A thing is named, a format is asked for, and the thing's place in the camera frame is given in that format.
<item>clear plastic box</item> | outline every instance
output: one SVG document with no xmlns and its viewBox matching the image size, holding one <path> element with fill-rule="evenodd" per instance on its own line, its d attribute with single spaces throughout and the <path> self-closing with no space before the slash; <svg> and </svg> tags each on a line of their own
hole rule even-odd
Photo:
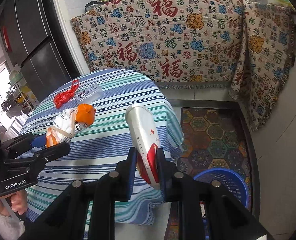
<svg viewBox="0 0 296 240">
<path fill-rule="evenodd" d="M 93 105 L 95 101 L 104 95 L 103 90 L 100 85 L 94 83 L 90 87 L 78 91 L 76 93 L 75 98 L 77 103 L 80 104 L 88 104 Z"/>
</svg>

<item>white fuzzy sleeve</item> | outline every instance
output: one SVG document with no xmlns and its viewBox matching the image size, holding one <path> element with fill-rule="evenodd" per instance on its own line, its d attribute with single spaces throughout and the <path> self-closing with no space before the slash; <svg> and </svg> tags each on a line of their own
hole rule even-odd
<svg viewBox="0 0 296 240">
<path fill-rule="evenodd" d="M 0 214 L 0 235 L 3 239 L 17 240 L 24 231 L 24 221 L 17 223 L 11 217 Z"/>
</svg>

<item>tablecloth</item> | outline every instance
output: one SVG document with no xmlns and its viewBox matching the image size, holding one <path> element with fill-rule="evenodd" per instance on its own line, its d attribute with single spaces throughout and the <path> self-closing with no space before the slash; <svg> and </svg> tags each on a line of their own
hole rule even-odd
<svg viewBox="0 0 296 240">
<path fill-rule="evenodd" d="M 246 0 L 114 0 L 71 19 L 91 71 L 133 69 L 162 88 L 230 87 L 251 129 L 293 66 L 290 9 Z"/>
<path fill-rule="evenodd" d="M 125 69 L 101 70 L 81 76 L 82 91 L 93 83 L 99 84 L 104 96 L 93 105 L 96 108 L 95 122 L 77 134 L 70 145 L 71 151 L 56 161 L 48 163 L 39 174 L 39 183 L 27 188 L 28 218 L 34 221 L 43 210 L 75 179 L 90 182 L 113 171 L 116 164 L 127 158 L 132 146 L 129 128 L 125 122 L 125 112 L 129 105 L 144 104 L 153 113 L 166 158 L 180 157 L 183 133 L 176 115 L 160 90 L 146 76 Z M 49 95 L 32 113 L 21 134 L 33 132 L 43 134 L 52 125 L 54 118 L 64 108 L 77 107 L 73 98 L 57 109 L 54 96 L 71 87 L 71 82 Z M 32 149 L 21 157 L 31 156 L 39 149 Z M 152 208 L 163 202 L 160 190 L 150 187 L 140 176 L 135 175 L 131 200 L 128 203 L 116 202 L 115 221 L 139 225 L 154 221 Z M 88 231 L 89 207 L 86 231 Z"/>
</svg>

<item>hexagon patterned mat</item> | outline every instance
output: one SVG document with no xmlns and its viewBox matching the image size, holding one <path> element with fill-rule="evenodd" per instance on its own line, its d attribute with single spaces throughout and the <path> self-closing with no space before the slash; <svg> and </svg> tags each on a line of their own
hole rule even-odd
<svg viewBox="0 0 296 240">
<path fill-rule="evenodd" d="M 194 177 L 211 168 L 237 172 L 245 181 L 251 210 L 251 178 L 245 136 L 232 109 L 181 108 L 184 154 L 178 159 L 180 171 Z M 177 203 L 172 203 L 164 240 L 178 239 Z"/>
</svg>

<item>basket rim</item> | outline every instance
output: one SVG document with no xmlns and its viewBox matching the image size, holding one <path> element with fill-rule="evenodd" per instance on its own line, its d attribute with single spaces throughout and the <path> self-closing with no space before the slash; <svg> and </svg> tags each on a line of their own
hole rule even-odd
<svg viewBox="0 0 296 240">
<path fill-rule="evenodd" d="M 206 173 L 209 173 L 211 171 L 226 171 L 228 173 L 231 173 L 231 174 L 234 174 L 238 177 L 238 179 L 241 181 L 242 185 L 243 185 L 243 189 L 245 190 L 246 192 L 246 202 L 245 203 L 242 203 L 245 207 L 247 207 L 247 203 L 248 203 L 248 199 L 249 199 L 249 196 L 248 196 L 248 190 L 247 190 L 247 185 L 246 183 L 243 181 L 243 179 L 241 178 L 241 176 L 236 173 L 235 171 L 233 170 L 230 170 L 230 169 L 225 169 L 225 168 L 213 168 L 213 169 L 208 169 L 208 170 L 205 170 L 205 171 L 202 171 L 200 173 L 198 173 L 197 175 L 195 175 L 193 177 L 194 180 L 197 180 L 200 176 L 206 174 Z"/>
</svg>

